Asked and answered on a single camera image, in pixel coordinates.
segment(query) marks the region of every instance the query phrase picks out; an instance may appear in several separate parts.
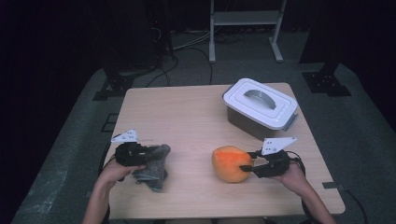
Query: round orange object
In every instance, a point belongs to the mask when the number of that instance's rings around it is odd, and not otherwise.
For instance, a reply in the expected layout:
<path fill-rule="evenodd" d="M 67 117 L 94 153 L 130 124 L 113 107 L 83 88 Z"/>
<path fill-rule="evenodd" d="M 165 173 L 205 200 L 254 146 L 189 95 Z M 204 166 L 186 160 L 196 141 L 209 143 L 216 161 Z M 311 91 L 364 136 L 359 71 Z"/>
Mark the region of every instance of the round orange object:
<path fill-rule="evenodd" d="M 253 166 L 253 160 L 246 151 L 233 146 L 219 147 L 212 153 L 212 164 L 216 175 L 224 181 L 236 183 L 248 178 L 250 172 L 244 172 L 241 165 Z"/>

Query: lidded container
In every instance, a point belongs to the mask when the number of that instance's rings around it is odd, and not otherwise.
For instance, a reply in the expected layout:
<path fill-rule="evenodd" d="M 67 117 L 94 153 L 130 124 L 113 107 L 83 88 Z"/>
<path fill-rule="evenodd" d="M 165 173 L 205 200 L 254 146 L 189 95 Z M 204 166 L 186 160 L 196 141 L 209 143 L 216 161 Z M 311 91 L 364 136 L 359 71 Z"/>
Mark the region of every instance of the lidded container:
<path fill-rule="evenodd" d="M 250 78 L 242 78 L 223 93 L 228 121 L 264 140 L 287 131 L 297 119 L 297 101 Z"/>

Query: wooden tabletop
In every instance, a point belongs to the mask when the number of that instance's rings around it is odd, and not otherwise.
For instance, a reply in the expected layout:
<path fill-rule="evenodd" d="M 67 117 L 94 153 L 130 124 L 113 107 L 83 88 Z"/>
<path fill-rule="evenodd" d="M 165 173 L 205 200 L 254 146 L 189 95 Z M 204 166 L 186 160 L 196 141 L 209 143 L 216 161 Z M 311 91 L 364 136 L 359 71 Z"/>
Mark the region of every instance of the wooden tabletop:
<path fill-rule="evenodd" d="M 294 97 L 286 83 L 266 84 Z M 251 174 L 241 183 L 230 184 L 214 173 L 211 155 L 218 147 L 236 146 L 245 151 L 261 149 L 262 141 L 233 126 L 227 120 L 222 94 L 230 85 L 130 89 L 125 95 L 114 134 L 136 129 L 143 146 L 166 144 L 172 148 L 166 158 L 169 176 L 163 192 L 137 185 L 129 175 L 110 193 L 110 218 L 202 218 L 264 217 L 301 215 L 301 199 L 275 180 Z M 337 189 L 325 189 L 332 182 L 300 107 L 299 118 L 276 137 L 297 137 L 287 150 L 298 153 L 308 181 L 332 214 L 345 205 Z M 119 144 L 112 144 L 106 161 Z"/>

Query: human arm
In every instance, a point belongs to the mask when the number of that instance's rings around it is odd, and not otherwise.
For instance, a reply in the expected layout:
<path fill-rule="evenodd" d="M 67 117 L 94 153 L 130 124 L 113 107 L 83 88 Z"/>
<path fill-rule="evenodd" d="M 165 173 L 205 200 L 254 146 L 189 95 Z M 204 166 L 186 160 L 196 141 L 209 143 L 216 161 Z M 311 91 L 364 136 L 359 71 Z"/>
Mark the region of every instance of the human arm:
<path fill-rule="evenodd" d="M 101 223 L 107 212 L 110 190 L 116 185 L 118 180 L 122 179 L 133 170 L 140 170 L 143 168 L 145 168 L 145 166 L 122 166 L 112 157 L 95 182 L 82 223 Z"/>
<path fill-rule="evenodd" d="M 300 196 L 308 208 L 310 214 L 317 221 L 323 224 L 336 223 L 326 205 L 320 199 L 318 193 L 306 180 L 303 171 L 296 162 L 292 161 L 290 163 L 290 168 L 285 174 L 281 176 L 274 176 L 272 178 L 276 179 L 287 189 Z"/>

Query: white lid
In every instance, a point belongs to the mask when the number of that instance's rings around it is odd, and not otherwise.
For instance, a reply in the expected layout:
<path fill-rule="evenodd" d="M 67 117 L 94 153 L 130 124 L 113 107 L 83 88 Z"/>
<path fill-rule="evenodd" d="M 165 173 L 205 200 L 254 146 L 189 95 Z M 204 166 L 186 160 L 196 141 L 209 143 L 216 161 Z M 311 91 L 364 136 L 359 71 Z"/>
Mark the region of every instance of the white lid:
<path fill-rule="evenodd" d="M 250 78 L 242 78 L 223 94 L 225 104 L 244 116 L 274 130 L 290 125 L 297 102 Z"/>

